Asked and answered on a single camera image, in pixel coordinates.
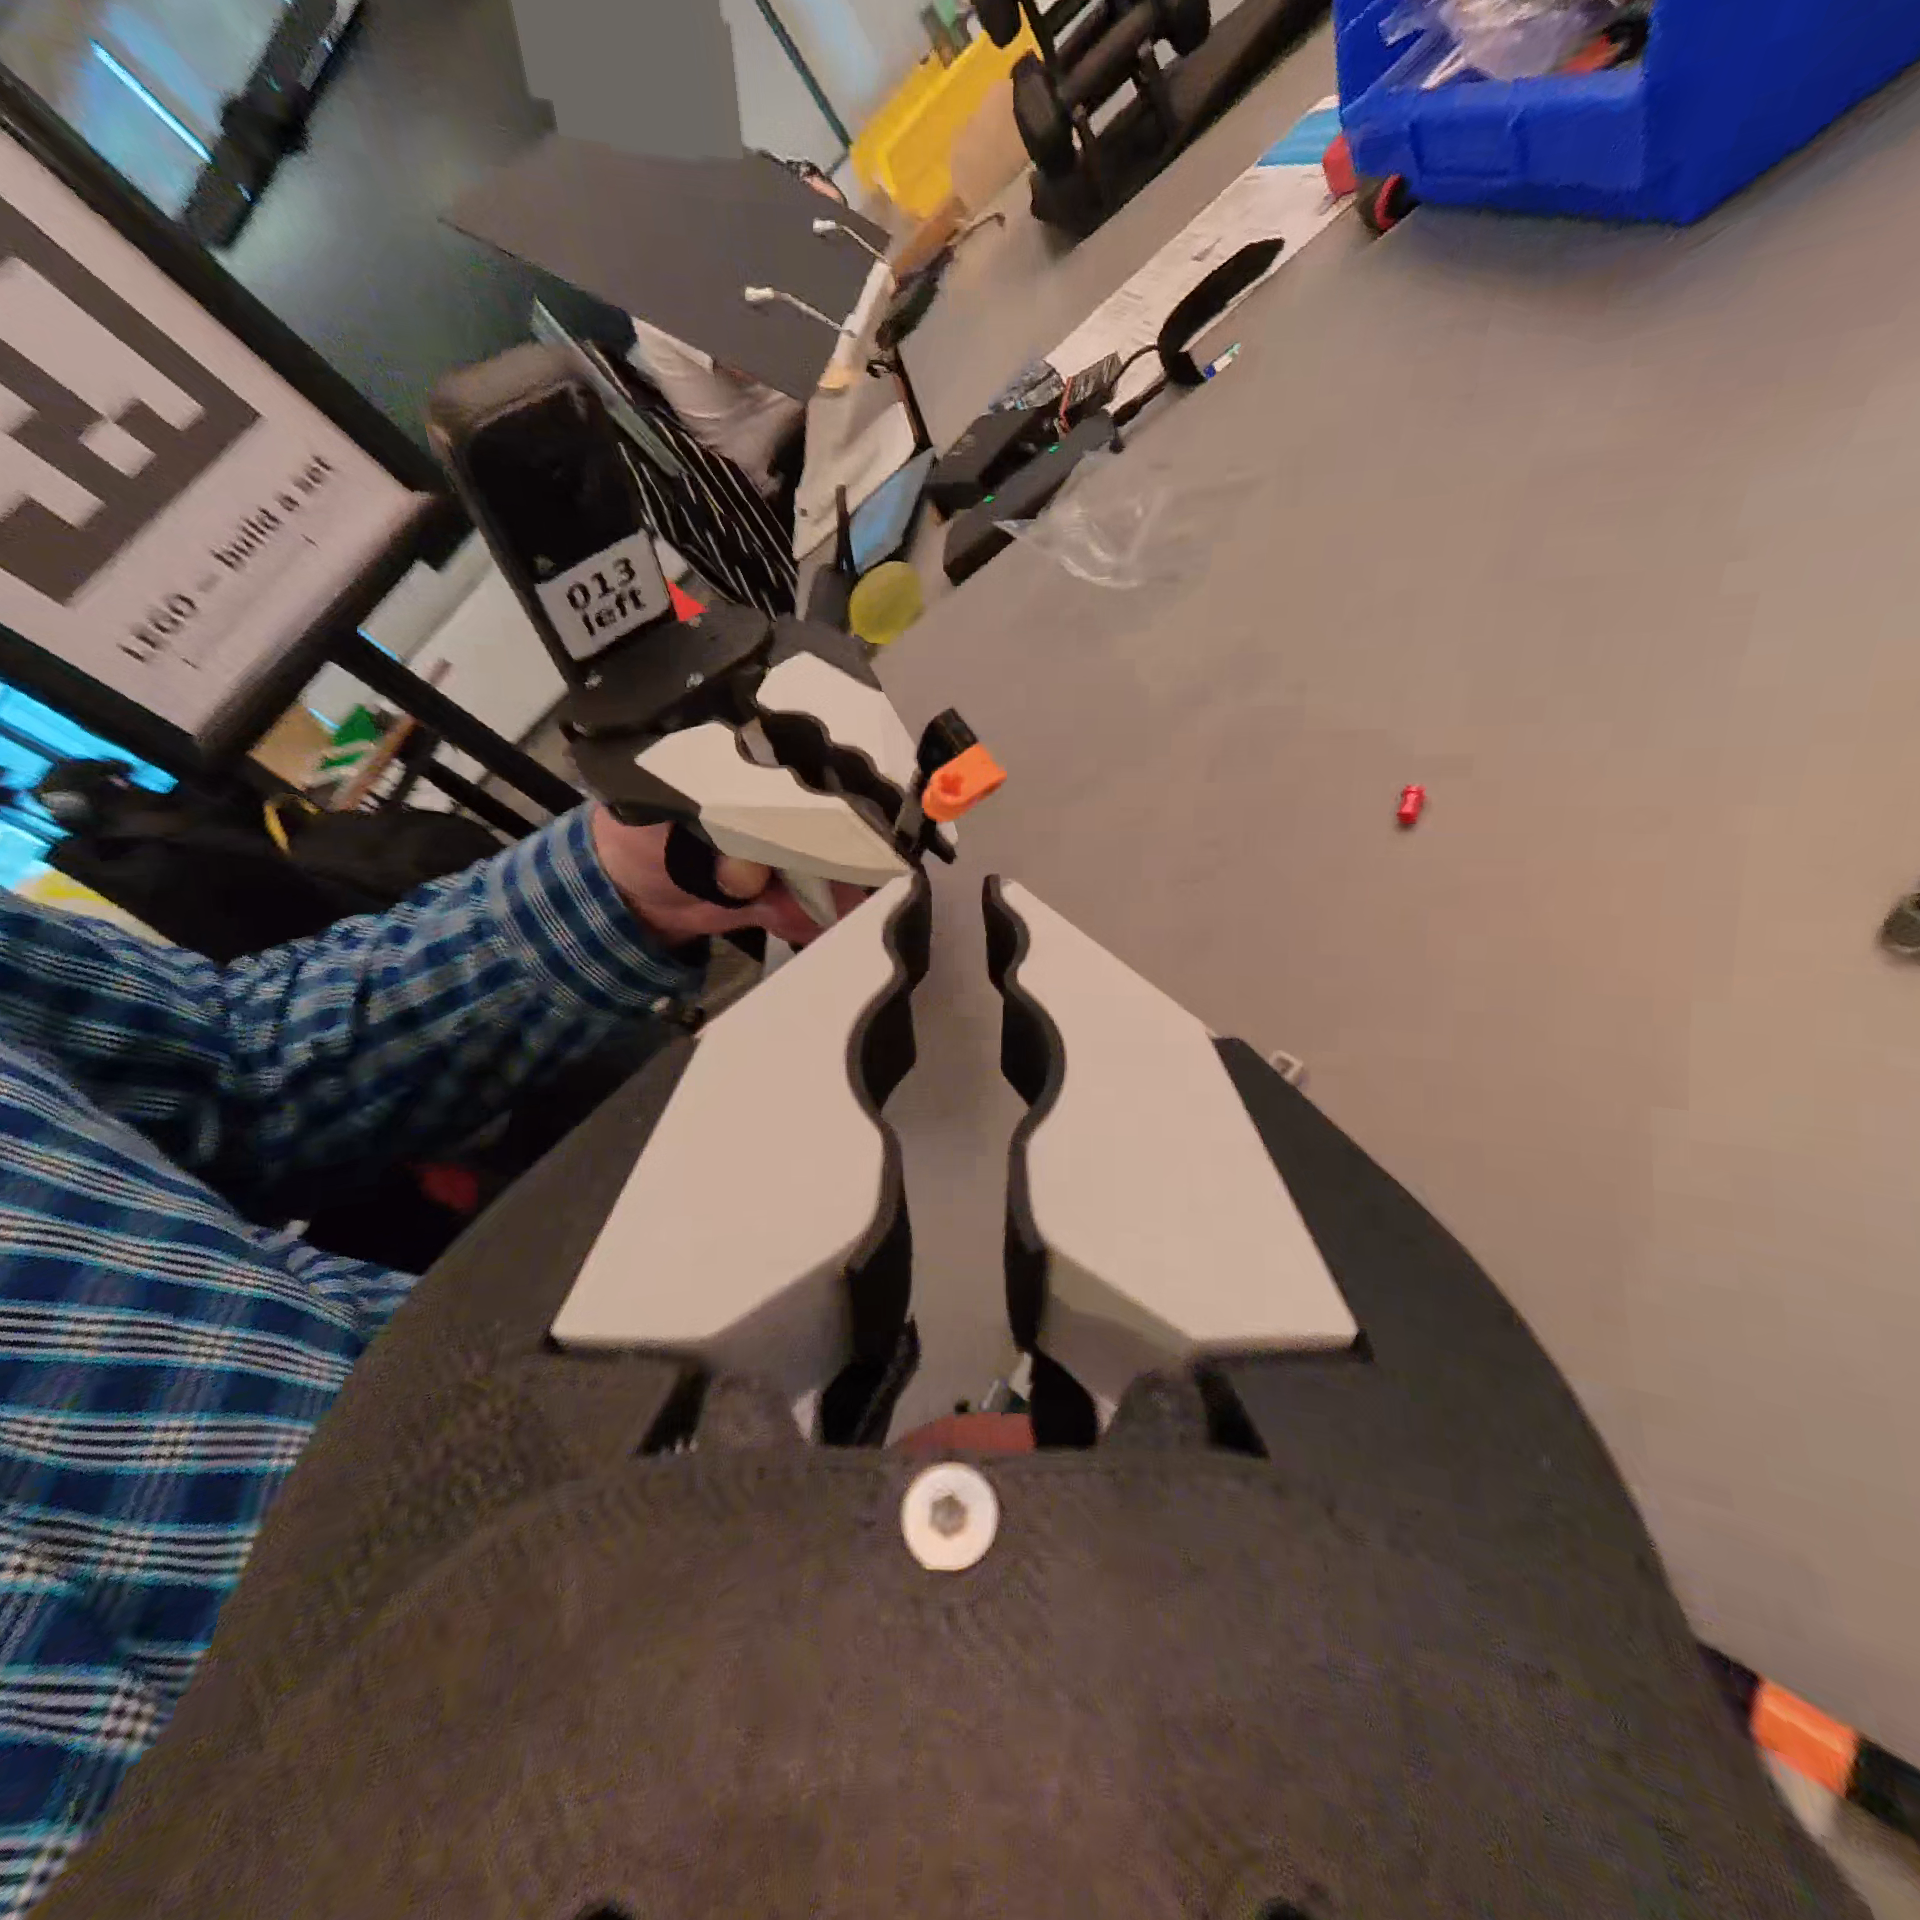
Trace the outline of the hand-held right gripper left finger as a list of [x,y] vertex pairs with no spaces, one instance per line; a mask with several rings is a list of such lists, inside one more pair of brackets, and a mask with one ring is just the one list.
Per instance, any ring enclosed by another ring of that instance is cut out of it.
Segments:
[[774,1385],[825,1445],[881,1445],[918,1370],[887,1105],[918,1060],[930,890],[910,873],[693,1042],[548,1335]]

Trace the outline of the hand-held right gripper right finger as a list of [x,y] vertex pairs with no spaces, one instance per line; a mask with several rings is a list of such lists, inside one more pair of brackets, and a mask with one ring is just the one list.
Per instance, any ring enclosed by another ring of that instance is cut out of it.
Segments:
[[983,881],[981,916],[1024,1101],[1000,1249],[1038,1443],[1095,1443],[1141,1377],[1357,1359],[1213,1032],[1014,881]]

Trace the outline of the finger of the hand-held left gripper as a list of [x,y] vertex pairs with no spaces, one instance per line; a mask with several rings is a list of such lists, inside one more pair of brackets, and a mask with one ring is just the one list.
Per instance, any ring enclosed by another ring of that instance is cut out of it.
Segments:
[[636,773],[671,789],[716,853],[786,877],[877,890],[906,873],[890,835],[850,801],[806,787],[799,776],[749,757],[732,727],[701,725],[662,736],[636,755]]
[[847,801],[890,841],[903,839],[918,745],[870,677],[816,655],[786,656],[758,680],[740,745],[749,763],[792,776],[812,795]]

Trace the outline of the black lego rack orange connector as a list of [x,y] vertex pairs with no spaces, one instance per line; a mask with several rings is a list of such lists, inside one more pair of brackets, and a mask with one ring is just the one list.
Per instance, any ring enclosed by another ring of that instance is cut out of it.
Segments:
[[949,835],[973,807],[1000,791],[1005,770],[957,709],[936,712],[918,735],[913,767],[895,816],[895,850],[910,861],[953,861]]

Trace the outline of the person's left forearm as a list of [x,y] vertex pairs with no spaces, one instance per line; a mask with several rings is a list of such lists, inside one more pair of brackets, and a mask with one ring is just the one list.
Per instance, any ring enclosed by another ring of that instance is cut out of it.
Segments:
[[280,1220],[689,999],[705,941],[636,922],[584,815],[229,965],[4,895],[4,1220]]

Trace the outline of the person's left hand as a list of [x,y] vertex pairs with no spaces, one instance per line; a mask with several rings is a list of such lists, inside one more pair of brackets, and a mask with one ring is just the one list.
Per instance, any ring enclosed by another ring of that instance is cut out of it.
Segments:
[[606,877],[664,948],[749,931],[802,948],[825,932],[774,868],[716,853],[681,824],[624,824],[602,802],[584,818]]

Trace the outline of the black electronic box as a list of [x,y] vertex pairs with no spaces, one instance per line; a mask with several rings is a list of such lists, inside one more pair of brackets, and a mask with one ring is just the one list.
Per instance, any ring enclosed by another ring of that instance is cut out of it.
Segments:
[[1060,443],[1000,483],[973,507],[961,509],[944,535],[942,575],[951,588],[969,584],[992,564],[1088,467],[1111,456],[1108,443]]
[[1119,433],[1103,409],[1068,424],[1055,408],[1022,408],[977,416],[936,456],[926,481],[926,500],[951,519],[994,496],[1020,468],[1049,458],[1057,447],[1079,456],[1114,450]]

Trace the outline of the black flat board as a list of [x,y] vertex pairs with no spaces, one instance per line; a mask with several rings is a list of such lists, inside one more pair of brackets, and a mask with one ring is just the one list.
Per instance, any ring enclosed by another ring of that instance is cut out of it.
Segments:
[[546,136],[440,212],[791,400],[806,400],[888,250],[762,156],[674,161]]

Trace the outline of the black metal railing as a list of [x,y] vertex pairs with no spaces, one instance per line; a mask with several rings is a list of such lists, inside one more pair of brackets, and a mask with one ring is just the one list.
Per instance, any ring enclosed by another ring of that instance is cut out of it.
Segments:
[[501,841],[521,841],[584,802],[574,781],[492,729],[364,631],[324,634],[305,652],[314,675],[336,668],[410,722],[426,748],[399,748],[399,760],[410,769],[408,781],[431,787],[455,812],[488,828]]

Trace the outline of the clear plastic bag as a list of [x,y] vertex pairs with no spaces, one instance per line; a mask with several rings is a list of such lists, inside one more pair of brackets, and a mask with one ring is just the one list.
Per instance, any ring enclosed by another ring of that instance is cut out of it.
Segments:
[[1144,593],[1193,586],[1239,514],[1248,471],[1108,477],[1114,465],[1118,458],[1100,456],[1079,467],[1044,507],[994,507],[990,527],[1010,547],[1086,588]]

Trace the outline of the framed black white marker sign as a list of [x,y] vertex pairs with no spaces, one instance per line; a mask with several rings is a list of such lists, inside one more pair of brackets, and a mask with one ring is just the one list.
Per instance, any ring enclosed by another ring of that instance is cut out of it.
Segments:
[[4,681],[241,757],[463,517],[422,450],[4,75]]

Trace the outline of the printed instruction sheet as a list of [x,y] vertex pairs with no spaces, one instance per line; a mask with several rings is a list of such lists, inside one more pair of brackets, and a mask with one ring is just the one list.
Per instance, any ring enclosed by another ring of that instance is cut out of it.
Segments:
[[1306,250],[1345,207],[1322,172],[1325,149],[1340,130],[1336,98],[1325,96],[1089,308],[1040,364],[1057,377],[1076,377],[1103,357],[1127,359],[1148,351],[1172,308],[1229,256],[1272,239],[1282,240],[1274,266]]

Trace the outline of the person's blue plaid shirt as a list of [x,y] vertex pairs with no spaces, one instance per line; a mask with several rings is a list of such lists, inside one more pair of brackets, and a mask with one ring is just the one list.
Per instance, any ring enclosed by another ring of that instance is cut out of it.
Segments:
[[4,1916],[175,1715],[269,1504],[413,1285],[241,1219],[4,1049]]

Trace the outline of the red black tool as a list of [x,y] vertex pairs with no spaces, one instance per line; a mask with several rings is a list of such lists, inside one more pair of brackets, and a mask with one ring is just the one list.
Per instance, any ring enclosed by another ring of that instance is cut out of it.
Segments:
[[1369,177],[1356,159],[1344,133],[1335,133],[1322,149],[1321,172],[1333,201],[1351,207],[1372,236],[1389,234],[1417,207],[1408,180],[1399,173]]

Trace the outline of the blue plastic bin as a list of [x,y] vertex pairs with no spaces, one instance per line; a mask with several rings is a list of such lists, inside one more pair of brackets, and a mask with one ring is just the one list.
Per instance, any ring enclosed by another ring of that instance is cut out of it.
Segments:
[[1426,88],[1393,12],[1333,2],[1356,172],[1526,217],[1693,224],[1917,60],[1916,2],[1658,2],[1622,64]]

